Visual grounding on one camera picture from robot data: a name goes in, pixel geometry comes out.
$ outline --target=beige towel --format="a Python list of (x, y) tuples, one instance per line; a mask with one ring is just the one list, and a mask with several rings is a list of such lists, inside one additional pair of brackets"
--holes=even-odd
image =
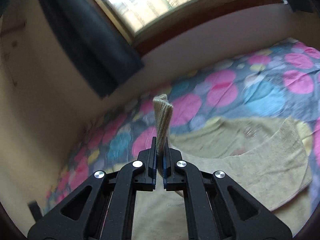
[[(184, 160), (203, 171), (225, 171), (270, 210), (281, 206), (274, 214), (294, 235), (309, 218), (310, 200), (303, 189), (310, 183), (311, 173), (291, 118), (262, 145), (239, 156), (204, 159), (181, 153)], [(183, 198), (166, 192), (161, 180), (158, 176), (154, 192), (137, 193), (132, 239), (188, 239)]]
[[(214, 117), (198, 131), (170, 136), (175, 147), (185, 153), (203, 158), (225, 158), (241, 155), (260, 146), (271, 138), (282, 126), (282, 118), (239, 118)], [(309, 155), (312, 148), (312, 131), (302, 121), (294, 122), (295, 129)]]

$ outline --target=bed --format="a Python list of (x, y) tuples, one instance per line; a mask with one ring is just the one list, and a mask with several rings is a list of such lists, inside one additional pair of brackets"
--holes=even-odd
[(51, 210), (97, 170), (112, 172), (136, 159), (156, 135), (152, 99), (165, 93), (174, 106), (170, 130), (185, 134), (217, 116), (289, 117), (308, 125), (312, 211), (320, 201), (320, 52), (289, 38), (268, 49), (223, 60), (142, 94), (98, 118), (72, 150), (47, 194)]

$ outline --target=white wall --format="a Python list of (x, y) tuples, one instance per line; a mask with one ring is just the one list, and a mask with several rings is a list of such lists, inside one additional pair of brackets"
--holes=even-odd
[[(273, 4), (238, 11), (204, 23), (145, 55), (144, 69), (110, 97), (100, 100), (77, 72), (50, 29), (37, 0), (25, 0), (25, 36), (51, 85), (83, 122), (125, 103), (133, 96), (191, 70), (226, 57), (271, 46), (289, 36), (319, 44), (317, 17), (292, 14)], [(298, 28), (308, 25), (308, 33)]]
[(0, 169), (0, 201), (17, 228), (27, 236), (29, 229), (35, 223), (26, 204), (28, 198), (14, 180)]
[[(20, 20), (14, 4), (3, 16), (4, 30)], [(34, 199), (44, 207), (47, 190), (84, 132), (82, 121), (50, 85), (35, 54), (23, 32), (1, 38), (0, 172), (23, 192), (24, 205), (17, 204), (21, 210)], [(0, 191), (2, 202), (6, 188)]]

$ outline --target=mattress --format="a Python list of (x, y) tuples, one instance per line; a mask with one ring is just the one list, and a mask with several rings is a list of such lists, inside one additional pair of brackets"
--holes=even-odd
[(170, 130), (185, 134), (217, 116), (289, 117), (307, 124), (313, 137), (309, 164), (312, 211), (320, 200), (320, 52), (289, 38), (271, 48), (223, 60), (192, 71), (109, 111), (73, 149), (44, 213), (97, 170), (119, 170), (151, 146), (156, 136), (152, 99), (165, 93), (174, 110)]

